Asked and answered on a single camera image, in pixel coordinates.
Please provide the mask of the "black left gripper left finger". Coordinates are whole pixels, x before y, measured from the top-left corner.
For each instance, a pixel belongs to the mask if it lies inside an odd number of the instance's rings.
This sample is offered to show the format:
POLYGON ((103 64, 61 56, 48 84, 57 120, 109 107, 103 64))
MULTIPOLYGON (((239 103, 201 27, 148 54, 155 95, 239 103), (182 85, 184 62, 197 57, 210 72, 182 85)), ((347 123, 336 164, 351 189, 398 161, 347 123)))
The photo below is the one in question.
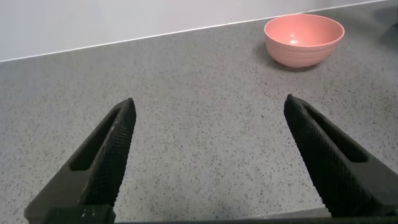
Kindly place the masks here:
POLYGON ((114 223, 136 108, 116 104, 25 208, 29 223, 114 223))

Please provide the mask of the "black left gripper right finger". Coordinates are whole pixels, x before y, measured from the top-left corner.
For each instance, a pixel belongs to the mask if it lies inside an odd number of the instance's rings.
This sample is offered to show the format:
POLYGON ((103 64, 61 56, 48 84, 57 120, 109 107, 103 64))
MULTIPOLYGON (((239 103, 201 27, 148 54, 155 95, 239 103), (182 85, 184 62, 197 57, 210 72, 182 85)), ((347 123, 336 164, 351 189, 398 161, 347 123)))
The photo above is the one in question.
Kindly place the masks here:
POLYGON ((303 99, 284 116, 310 178, 334 217, 397 215, 397 174, 303 99))

